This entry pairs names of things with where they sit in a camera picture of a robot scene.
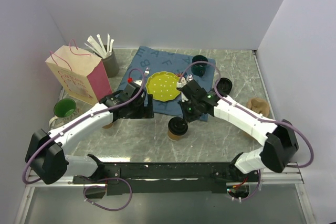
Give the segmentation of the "black plastic cup lid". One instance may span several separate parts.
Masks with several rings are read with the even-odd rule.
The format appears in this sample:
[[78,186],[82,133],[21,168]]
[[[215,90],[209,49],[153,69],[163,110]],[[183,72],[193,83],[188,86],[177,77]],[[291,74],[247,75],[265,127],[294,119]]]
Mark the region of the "black plastic cup lid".
[[187,122],[180,117],[173,117],[169,120],[168,130],[174,135],[184,135],[188,130]]

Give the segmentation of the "brown paper cup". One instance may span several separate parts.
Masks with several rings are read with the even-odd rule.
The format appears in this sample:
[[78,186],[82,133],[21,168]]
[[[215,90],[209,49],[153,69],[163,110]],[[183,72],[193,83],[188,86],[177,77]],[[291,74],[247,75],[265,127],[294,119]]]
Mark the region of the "brown paper cup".
[[175,134],[170,130],[167,131],[167,135],[171,141],[179,141],[184,136],[183,134]]

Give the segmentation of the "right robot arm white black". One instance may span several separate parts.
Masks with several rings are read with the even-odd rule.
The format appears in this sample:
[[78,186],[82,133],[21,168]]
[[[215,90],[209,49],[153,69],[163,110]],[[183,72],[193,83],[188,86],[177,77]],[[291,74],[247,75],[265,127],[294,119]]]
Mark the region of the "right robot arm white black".
[[268,119],[228,95],[222,97],[215,89],[206,91],[195,80],[179,81],[177,89],[182,95],[179,104],[187,123],[208,114],[238,127],[261,145],[233,159],[229,169],[233,180],[242,181],[248,173],[263,168],[281,173],[297,152],[298,141],[289,122]]

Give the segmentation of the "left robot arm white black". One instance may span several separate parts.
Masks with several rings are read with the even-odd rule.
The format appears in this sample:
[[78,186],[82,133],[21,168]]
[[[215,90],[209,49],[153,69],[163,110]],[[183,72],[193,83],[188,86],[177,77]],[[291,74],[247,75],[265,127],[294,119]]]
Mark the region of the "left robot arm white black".
[[73,156],[70,152],[91,132],[118,119],[153,117],[153,96],[144,90],[141,80],[130,82],[124,90],[105,96],[71,122],[49,132],[36,131],[25,162],[47,185],[63,176],[82,176],[98,183],[107,175],[104,163],[91,154]]

